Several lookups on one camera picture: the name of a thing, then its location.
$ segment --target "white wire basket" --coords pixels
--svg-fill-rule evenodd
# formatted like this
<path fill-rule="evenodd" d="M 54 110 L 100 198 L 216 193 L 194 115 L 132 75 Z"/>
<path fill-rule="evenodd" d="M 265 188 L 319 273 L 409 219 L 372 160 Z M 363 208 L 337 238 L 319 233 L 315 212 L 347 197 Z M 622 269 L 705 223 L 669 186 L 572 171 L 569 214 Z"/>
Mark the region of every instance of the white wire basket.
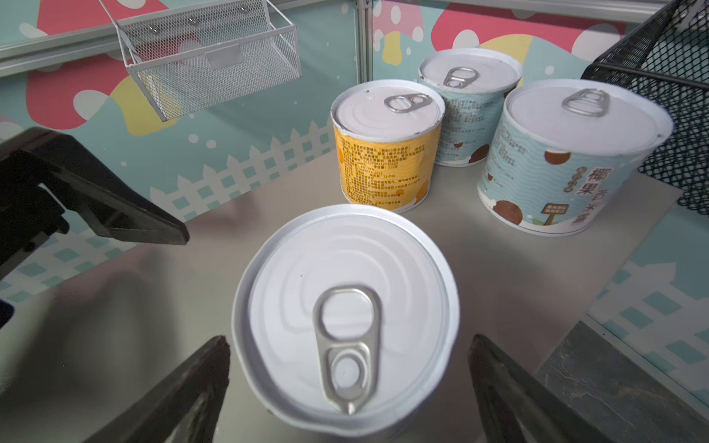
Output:
<path fill-rule="evenodd" d="M 286 26 L 271 23 L 268 5 Z M 302 75 L 296 26 L 269 0 L 217 0 L 118 22 L 104 9 L 125 68 L 162 121 Z"/>

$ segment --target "white can lid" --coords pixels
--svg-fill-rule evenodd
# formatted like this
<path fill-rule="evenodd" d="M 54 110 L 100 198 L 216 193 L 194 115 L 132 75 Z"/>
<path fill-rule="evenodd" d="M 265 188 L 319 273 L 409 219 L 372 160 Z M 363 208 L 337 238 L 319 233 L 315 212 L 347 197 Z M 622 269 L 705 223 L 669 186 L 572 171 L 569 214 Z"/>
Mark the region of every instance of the white can lid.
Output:
<path fill-rule="evenodd" d="M 376 390 L 352 415 L 325 398 L 313 326 L 320 295 L 346 285 L 381 301 Z M 371 321 L 358 294 L 324 306 L 323 323 L 338 339 L 363 334 Z M 337 205 L 292 220 L 264 244 L 237 290 L 233 327 L 247 379 L 269 410 L 297 427 L 356 437 L 395 424 L 431 394 L 458 324 L 452 272 L 422 230 L 384 209 Z M 355 369 L 336 368 L 335 377 Z"/>
<path fill-rule="evenodd" d="M 619 86 L 591 80 L 544 80 L 517 88 L 505 102 L 524 130 L 565 152 L 626 155 L 660 145 L 672 119 L 660 106 Z"/>
<path fill-rule="evenodd" d="M 333 104 L 333 120 L 344 134 L 372 142 L 416 138 L 438 125 L 444 112 L 436 91 L 406 80 L 359 84 Z"/>
<path fill-rule="evenodd" d="M 487 49 L 439 51 L 426 57 L 418 70 L 427 83 L 438 89 L 462 93 L 506 91 L 522 78 L 521 63 L 507 54 Z"/>

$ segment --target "tin can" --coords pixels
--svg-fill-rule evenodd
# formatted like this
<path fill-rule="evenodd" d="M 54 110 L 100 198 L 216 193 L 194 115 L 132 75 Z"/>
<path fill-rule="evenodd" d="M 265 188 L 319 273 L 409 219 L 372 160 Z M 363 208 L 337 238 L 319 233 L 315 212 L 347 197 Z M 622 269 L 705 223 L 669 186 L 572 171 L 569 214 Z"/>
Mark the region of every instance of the tin can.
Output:
<path fill-rule="evenodd" d="M 478 194 L 514 228 L 581 232 L 672 128 L 663 108 L 619 86 L 526 84 L 507 97 Z"/>
<path fill-rule="evenodd" d="M 347 200 L 398 213 L 420 204 L 444 112 L 439 94 L 405 80 L 367 82 L 340 94 L 330 113 Z"/>
<path fill-rule="evenodd" d="M 419 83 L 445 101 L 436 164 L 465 167 L 485 160 L 505 97 L 521 78 L 521 63 L 487 49 L 450 49 L 421 62 Z"/>
<path fill-rule="evenodd" d="M 459 302 L 416 225 L 365 205 L 316 209 L 263 245 L 236 291 L 246 379 L 278 418 L 342 437 L 386 434 L 445 372 Z"/>

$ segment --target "black wire basket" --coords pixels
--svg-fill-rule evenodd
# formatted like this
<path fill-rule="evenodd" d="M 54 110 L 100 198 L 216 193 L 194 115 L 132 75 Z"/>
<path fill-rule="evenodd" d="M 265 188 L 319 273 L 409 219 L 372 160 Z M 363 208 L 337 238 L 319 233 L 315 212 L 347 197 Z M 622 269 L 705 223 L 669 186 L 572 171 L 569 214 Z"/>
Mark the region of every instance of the black wire basket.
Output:
<path fill-rule="evenodd" d="M 709 2 L 674 0 L 586 68 L 584 79 L 617 84 L 665 108 L 674 134 L 638 168 L 709 215 Z"/>

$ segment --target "metal pull ring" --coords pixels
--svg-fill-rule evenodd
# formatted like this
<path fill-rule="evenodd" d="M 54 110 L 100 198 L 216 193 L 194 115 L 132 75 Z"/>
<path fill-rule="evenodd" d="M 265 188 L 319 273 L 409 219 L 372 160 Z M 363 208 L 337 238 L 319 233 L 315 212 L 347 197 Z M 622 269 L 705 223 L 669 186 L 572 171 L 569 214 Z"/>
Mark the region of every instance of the metal pull ring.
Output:
<path fill-rule="evenodd" d="M 395 108 L 391 105 L 394 100 L 406 100 L 408 102 L 408 108 Z M 402 96 L 391 96 L 384 99 L 384 104 L 389 110 L 397 114 L 404 114 L 407 112 L 415 111 L 416 109 L 422 108 L 428 104 L 433 103 L 433 99 L 426 94 L 406 94 Z"/>
<path fill-rule="evenodd" d="M 339 293 L 358 293 L 372 306 L 372 324 L 358 338 L 337 340 L 325 330 L 323 306 L 332 296 Z M 379 296 L 363 286 L 341 286 L 328 289 L 315 303 L 313 324 L 318 343 L 320 379 L 325 398 L 341 413 L 352 415 L 365 404 L 376 389 L 376 373 L 379 368 Z M 335 370 L 340 364 L 349 364 L 359 371 L 357 380 L 351 386 L 339 386 L 335 380 Z"/>
<path fill-rule="evenodd" d="M 472 75 L 470 77 L 461 77 L 455 74 L 458 71 L 469 72 Z M 463 89 L 464 87 L 474 82 L 479 75 L 480 74 L 471 67 L 458 66 L 448 71 L 448 75 L 445 76 L 443 84 L 445 86 L 448 86 L 449 88 Z"/>
<path fill-rule="evenodd" d="M 582 89 L 566 97 L 562 107 L 588 117 L 603 117 L 610 106 L 610 95 L 602 89 Z"/>

